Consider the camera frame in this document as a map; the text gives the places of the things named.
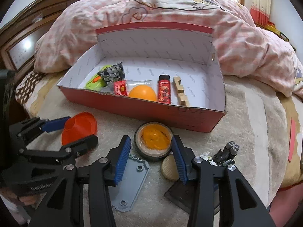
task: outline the human hand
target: human hand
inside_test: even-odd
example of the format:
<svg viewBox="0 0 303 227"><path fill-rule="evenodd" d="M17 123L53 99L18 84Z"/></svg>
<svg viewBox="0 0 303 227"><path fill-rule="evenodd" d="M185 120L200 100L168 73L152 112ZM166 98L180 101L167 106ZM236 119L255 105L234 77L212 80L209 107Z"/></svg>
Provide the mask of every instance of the human hand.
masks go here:
<svg viewBox="0 0 303 227"><path fill-rule="evenodd" d="M7 200L17 205L33 205L37 202L39 195L28 195L17 197L17 195L7 187L0 189L0 194L3 195Z"/></svg>

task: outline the blue gripper pad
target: blue gripper pad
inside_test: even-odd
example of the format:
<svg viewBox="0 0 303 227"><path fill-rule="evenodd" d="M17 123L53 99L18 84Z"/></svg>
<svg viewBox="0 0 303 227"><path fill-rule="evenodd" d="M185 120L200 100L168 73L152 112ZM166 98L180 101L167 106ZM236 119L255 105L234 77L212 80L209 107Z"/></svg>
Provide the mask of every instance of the blue gripper pad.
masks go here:
<svg viewBox="0 0 303 227"><path fill-rule="evenodd" d="M67 116L55 120L46 121L45 124L41 127L42 131L49 133L56 130L62 130L64 128L66 121L70 118L71 118L70 116Z"/></svg>
<svg viewBox="0 0 303 227"><path fill-rule="evenodd" d="M116 172L114 177L114 183L117 185L123 178L123 173L126 167L126 163L128 160L129 151L131 150L131 139L129 136L125 136L126 138L122 138L121 142L123 142L123 148L120 153L120 157L116 164Z"/></svg>
<svg viewBox="0 0 303 227"><path fill-rule="evenodd" d="M172 143L172 153L173 153L174 158L175 158L177 170L178 170L178 173L179 173L179 178L183 182L183 184L185 185L186 182L188 181L187 173L186 173L186 165L185 165L185 162L182 158L181 151L178 147L177 141L174 138L174 136L172 137L172 142L171 143Z"/></svg>

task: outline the gray plastic plate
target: gray plastic plate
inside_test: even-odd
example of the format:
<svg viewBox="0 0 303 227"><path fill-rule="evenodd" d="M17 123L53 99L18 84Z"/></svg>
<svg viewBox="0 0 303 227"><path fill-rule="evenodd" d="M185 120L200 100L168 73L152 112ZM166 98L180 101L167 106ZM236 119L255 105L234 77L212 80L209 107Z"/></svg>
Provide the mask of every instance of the gray plastic plate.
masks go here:
<svg viewBox="0 0 303 227"><path fill-rule="evenodd" d="M109 187L109 196L114 209L130 211L138 197L149 171L146 160L129 155L122 181L116 187Z"/></svg>

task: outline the green toy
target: green toy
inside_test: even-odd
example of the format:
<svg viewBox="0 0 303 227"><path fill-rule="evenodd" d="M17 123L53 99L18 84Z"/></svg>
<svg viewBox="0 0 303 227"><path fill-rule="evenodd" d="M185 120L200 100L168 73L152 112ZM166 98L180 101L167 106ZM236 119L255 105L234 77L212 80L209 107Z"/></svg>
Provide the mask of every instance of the green toy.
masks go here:
<svg viewBox="0 0 303 227"><path fill-rule="evenodd" d="M99 71L104 70L107 67L110 67L111 65L106 65L102 67ZM106 86L105 81L97 74L95 74L85 85L86 89L94 90L94 91L100 91L103 87Z"/></svg>

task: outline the curtain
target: curtain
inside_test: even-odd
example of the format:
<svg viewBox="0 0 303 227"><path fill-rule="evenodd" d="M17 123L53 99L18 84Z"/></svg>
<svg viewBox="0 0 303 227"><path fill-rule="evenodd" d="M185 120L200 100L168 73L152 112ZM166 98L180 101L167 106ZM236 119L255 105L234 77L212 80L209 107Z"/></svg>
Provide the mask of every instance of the curtain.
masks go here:
<svg viewBox="0 0 303 227"><path fill-rule="evenodd" d="M266 26L269 20L272 0L252 0L250 14L254 22Z"/></svg>

